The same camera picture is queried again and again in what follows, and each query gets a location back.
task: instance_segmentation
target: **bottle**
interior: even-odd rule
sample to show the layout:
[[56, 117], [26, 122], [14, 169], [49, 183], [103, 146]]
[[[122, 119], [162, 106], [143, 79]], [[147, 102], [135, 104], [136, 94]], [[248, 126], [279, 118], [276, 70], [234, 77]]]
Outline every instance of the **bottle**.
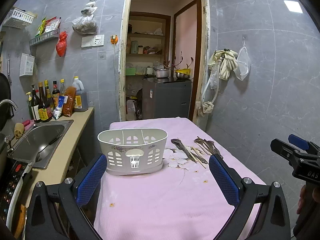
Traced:
[[53, 90], [52, 90], [52, 100], [53, 100], [53, 107], [56, 108], [58, 105], [59, 101], [59, 96], [60, 96], [60, 91], [57, 87], [57, 81], [53, 81]]
[[87, 91], [84, 89], [82, 82], [78, 76], [74, 77], [72, 86], [77, 89], [75, 103], [73, 109], [75, 112], [84, 112], [88, 110]]
[[49, 88], [49, 81], [48, 80], [44, 81], [44, 86], [45, 86], [45, 97], [47, 98], [47, 100], [50, 103], [51, 114], [53, 114], [54, 107], [53, 107], [53, 101], [52, 101], [52, 97], [51, 97], [51, 91]]
[[33, 120], [35, 120], [35, 122], [41, 122], [39, 111], [38, 111], [39, 103], [40, 103], [40, 99], [36, 94], [35, 85], [32, 85], [31, 110], [32, 110]]
[[28, 92], [26, 93], [28, 97], [28, 108], [29, 108], [29, 115], [30, 115], [30, 118], [31, 120], [33, 119], [33, 114], [32, 114], [32, 108], [31, 108], [31, 100], [32, 100], [32, 97], [31, 97], [31, 92]]
[[40, 96], [40, 102], [39, 102], [39, 116], [42, 122], [48, 122], [52, 119], [52, 113], [50, 109], [50, 103], [48, 102], [46, 96], [44, 95], [43, 91], [43, 83], [39, 82], [39, 96]]
[[64, 79], [60, 79], [60, 95], [64, 96], [66, 93], [66, 87], [64, 86]]

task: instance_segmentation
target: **beige countertop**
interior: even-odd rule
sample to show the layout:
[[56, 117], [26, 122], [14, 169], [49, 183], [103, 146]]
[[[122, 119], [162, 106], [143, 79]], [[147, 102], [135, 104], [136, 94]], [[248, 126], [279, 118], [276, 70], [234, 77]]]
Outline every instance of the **beige countertop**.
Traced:
[[93, 107], [89, 107], [85, 112], [73, 113], [71, 117], [62, 116], [59, 118], [59, 121], [74, 120], [74, 122], [60, 141], [48, 167], [45, 170], [32, 170], [32, 178], [28, 181], [22, 193], [21, 204], [29, 206], [32, 191], [38, 181], [41, 180], [46, 185], [51, 185], [59, 184], [65, 179], [73, 152], [93, 111]]

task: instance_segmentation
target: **stainless steel sink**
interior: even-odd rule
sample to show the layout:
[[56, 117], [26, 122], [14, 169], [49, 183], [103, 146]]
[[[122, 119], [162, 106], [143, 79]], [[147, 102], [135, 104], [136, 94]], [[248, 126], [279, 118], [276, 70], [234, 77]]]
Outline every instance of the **stainless steel sink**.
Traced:
[[[46, 169], [54, 151], [72, 123], [73, 120], [34, 124], [13, 146], [14, 152], [9, 158], [33, 161], [34, 168]], [[57, 137], [58, 140], [48, 146]]]

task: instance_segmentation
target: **plastic oil jug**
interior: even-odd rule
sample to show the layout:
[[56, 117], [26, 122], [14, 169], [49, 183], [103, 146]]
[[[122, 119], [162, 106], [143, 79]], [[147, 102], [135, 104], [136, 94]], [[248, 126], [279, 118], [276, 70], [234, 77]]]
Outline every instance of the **plastic oil jug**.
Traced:
[[84, 89], [82, 82], [78, 76], [74, 77], [72, 86], [77, 89], [76, 99], [73, 105], [75, 112], [84, 112], [88, 110], [87, 91]]

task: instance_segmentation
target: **black pan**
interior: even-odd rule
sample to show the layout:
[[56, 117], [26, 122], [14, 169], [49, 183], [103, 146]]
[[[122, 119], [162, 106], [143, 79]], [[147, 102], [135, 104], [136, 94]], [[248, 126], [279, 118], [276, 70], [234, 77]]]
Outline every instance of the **black pan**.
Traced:
[[[11, 89], [7, 77], [0, 73], [0, 101], [3, 99], [11, 99]], [[10, 115], [11, 105], [4, 104], [0, 106], [0, 130], [3, 129], [5, 123], [12, 116]]]

